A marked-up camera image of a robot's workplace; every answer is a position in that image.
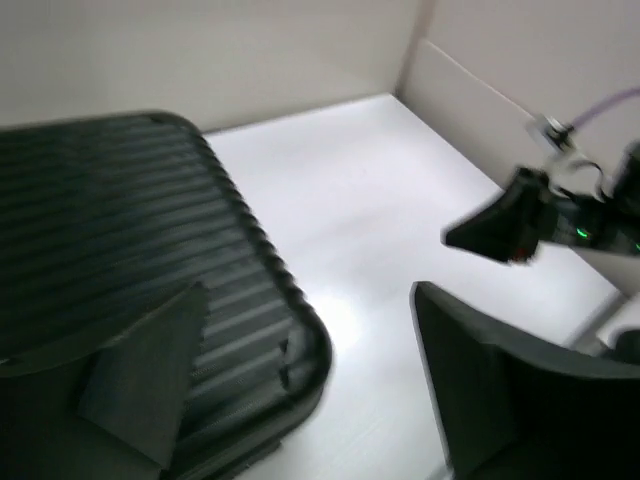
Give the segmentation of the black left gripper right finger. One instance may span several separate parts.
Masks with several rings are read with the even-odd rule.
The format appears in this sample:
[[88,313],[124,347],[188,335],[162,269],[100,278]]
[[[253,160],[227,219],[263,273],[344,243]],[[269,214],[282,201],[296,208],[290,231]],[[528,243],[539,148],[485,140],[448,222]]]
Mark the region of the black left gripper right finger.
[[583,354],[417,282],[413,315],[456,479],[635,479],[639,369]]

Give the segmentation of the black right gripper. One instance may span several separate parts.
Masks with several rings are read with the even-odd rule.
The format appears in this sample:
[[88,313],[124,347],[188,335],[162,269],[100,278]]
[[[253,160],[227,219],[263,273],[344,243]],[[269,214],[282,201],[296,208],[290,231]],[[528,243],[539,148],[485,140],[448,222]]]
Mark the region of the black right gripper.
[[442,231],[442,243],[499,263],[526,263],[539,241],[625,257],[639,255],[639,144],[631,143],[611,187],[600,173],[593,194],[551,184],[519,167],[506,189]]

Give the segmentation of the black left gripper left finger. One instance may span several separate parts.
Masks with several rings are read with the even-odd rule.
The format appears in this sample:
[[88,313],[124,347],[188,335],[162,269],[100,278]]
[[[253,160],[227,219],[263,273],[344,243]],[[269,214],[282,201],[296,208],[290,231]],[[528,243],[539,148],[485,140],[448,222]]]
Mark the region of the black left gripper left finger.
[[99,351],[2,377],[2,478],[159,478],[171,463],[207,304],[196,283]]

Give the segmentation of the black ribbed hard-shell suitcase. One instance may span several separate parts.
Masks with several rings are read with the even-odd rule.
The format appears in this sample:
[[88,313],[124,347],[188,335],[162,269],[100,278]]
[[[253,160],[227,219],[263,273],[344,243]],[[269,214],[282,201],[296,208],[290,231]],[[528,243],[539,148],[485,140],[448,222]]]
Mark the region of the black ribbed hard-shell suitcase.
[[99,351],[196,283],[208,304],[157,479],[231,479],[275,451],[321,401],[328,331],[188,120],[2,129],[1,379]]

